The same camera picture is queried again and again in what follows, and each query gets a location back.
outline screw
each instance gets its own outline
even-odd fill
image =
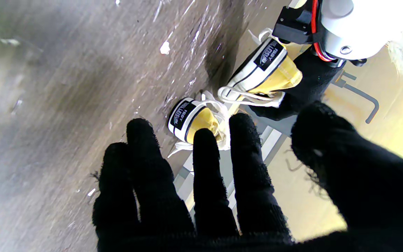
[[[351,49],[351,47],[349,47],[349,46],[343,46],[342,48],[341,48],[341,50],[340,50],[340,53],[341,54],[349,54],[349,53],[351,53],[352,52],[352,49]]]

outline white shoelace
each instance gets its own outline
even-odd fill
[[[265,28],[264,30],[262,30],[261,33],[259,33],[259,37],[256,37],[253,33],[251,33],[250,30],[248,30],[248,32],[250,33],[251,38],[257,45],[261,45],[262,42],[265,39],[267,39],[268,37],[271,37],[274,40],[278,40],[278,38],[273,37],[271,35],[273,30],[270,28]],[[225,90],[230,90],[232,92],[240,94],[243,98],[246,98],[249,101],[229,99],[226,96],[227,92],[224,92]],[[285,95],[284,92],[278,92],[275,95],[268,94],[268,96],[270,96],[270,97],[262,97],[262,96],[258,96],[256,94],[248,93],[247,91],[241,90],[238,87],[230,87],[230,86],[223,86],[223,87],[219,88],[219,90],[218,90],[219,99],[223,102],[259,106],[259,107],[279,107],[279,105],[281,104],[281,102],[284,98],[284,95]]]
[[[240,94],[241,96],[244,96],[247,100],[249,101],[243,101],[243,100],[234,100],[234,99],[229,99],[225,94],[224,90],[231,90],[233,92],[236,92]],[[236,87],[230,87],[230,86],[223,86],[219,88],[219,98],[223,102],[228,102],[228,103],[238,103],[238,104],[244,104],[244,105],[251,105],[251,106],[259,106],[259,107],[279,107],[281,104],[285,93],[284,92],[278,92],[276,93],[275,96],[272,94],[268,94],[270,97],[263,97],[263,96],[258,96],[257,94],[252,94],[248,93],[247,91],[240,91],[240,89]]]
[[[211,104],[218,112],[212,112],[216,119],[219,121],[219,135],[220,141],[217,142],[217,146],[219,150],[225,151],[231,148],[230,146],[230,132],[229,132],[229,118],[231,117],[228,112],[228,108],[221,102],[217,101],[214,96],[208,92],[204,91],[201,94],[201,104],[207,105]],[[179,152],[180,150],[193,150],[193,145],[188,142],[177,142],[175,143],[175,150],[169,154],[168,158],[173,154]]]

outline gloved hand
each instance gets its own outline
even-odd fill
[[[231,156],[237,199],[240,237],[228,207],[219,170],[219,150],[211,131],[195,133],[193,148],[195,224],[173,185],[171,167],[149,122],[134,119],[127,125],[128,143],[111,144],[105,151],[93,223],[99,251],[145,247],[218,247],[219,238],[255,239],[251,234],[271,236],[269,244],[292,244],[274,196],[273,185],[262,161],[261,143],[248,115],[230,118]],[[136,211],[134,193],[139,203]]]
[[[403,251],[403,159],[362,138],[329,107],[314,102],[301,111],[292,149],[316,173],[348,229],[302,243],[293,243],[273,197],[253,121],[234,115],[230,132],[241,236],[213,134],[200,129],[194,138],[195,231],[152,127],[134,119],[127,125],[128,143],[105,151],[93,211],[98,250]]]

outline shoe lace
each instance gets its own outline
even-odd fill
[[[231,148],[231,137],[228,121],[231,115],[228,111],[228,108],[223,103],[217,101],[214,96],[208,91],[203,91],[203,93],[201,94],[201,100],[201,104],[211,104],[218,111],[217,113],[213,112],[214,117],[216,117],[216,119],[219,121],[219,140],[217,141],[217,146],[221,151],[229,150]],[[170,158],[170,156],[179,152],[180,150],[191,151],[193,150],[193,145],[188,142],[175,143],[175,150],[169,154],[168,158]]]

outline white robot part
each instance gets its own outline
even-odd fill
[[[374,56],[403,30],[403,1],[323,0],[324,50],[347,60]]]

